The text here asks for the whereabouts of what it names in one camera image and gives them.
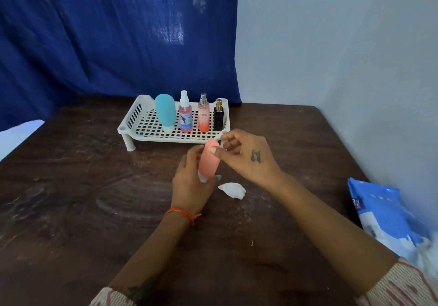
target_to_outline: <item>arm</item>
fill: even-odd
[[[228,141],[224,149],[213,147],[211,152],[283,204],[358,295],[373,287],[397,261],[395,253],[283,173],[264,137],[233,130],[221,140]]]
[[[184,155],[173,178],[171,207],[181,207],[192,215],[199,214],[213,192],[217,177],[202,183],[198,177],[198,145]],[[178,212],[166,214],[146,242],[139,248],[122,270],[114,277],[110,287],[131,299],[137,306],[146,304],[158,276],[190,225]]]

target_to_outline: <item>plastic tray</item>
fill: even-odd
[[[201,132],[198,130],[198,103],[190,102],[193,113],[193,131],[189,133],[181,132],[178,122],[180,114],[178,113],[179,102],[175,102],[177,111],[177,120],[175,122],[176,130],[172,133],[166,133],[157,118],[155,110],[155,100],[149,95],[140,95],[137,97],[129,109],[122,123],[118,126],[117,131],[122,135],[128,151],[135,150],[132,139],[137,141],[155,141],[155,142],[181,142],[181,143],[205,143],[208,139],[215,138],[222,132],[231,130],[229,125],[228,100],[222,98],[224,109],[223,124],[224,129],[220,132],[213,130],[214,122],[214,103],[210,103],[210,131]]]

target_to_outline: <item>rack leg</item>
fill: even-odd
[[[126,134],[122,134],[122,137],[123,137],[123,141],[125,142],[125,145],[126,145],[126,150],[134,151],[135,145],[134,145],[134,142],[132,141],[132,137],[130,137],[129,135],[126,135]]]

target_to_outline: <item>black perfume bottle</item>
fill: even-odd
[[[223,107],[222,99],[216,99],[215,106],[215,121],[213,124],[213,130],[220,132],[223,129]]]

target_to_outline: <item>white wet wipe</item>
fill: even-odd
[[[230,198],[238,198],[239,200],[244,198],[246,192],[246,189],[237,182],[228,182],[218,186],[218,188],[224,191]]]

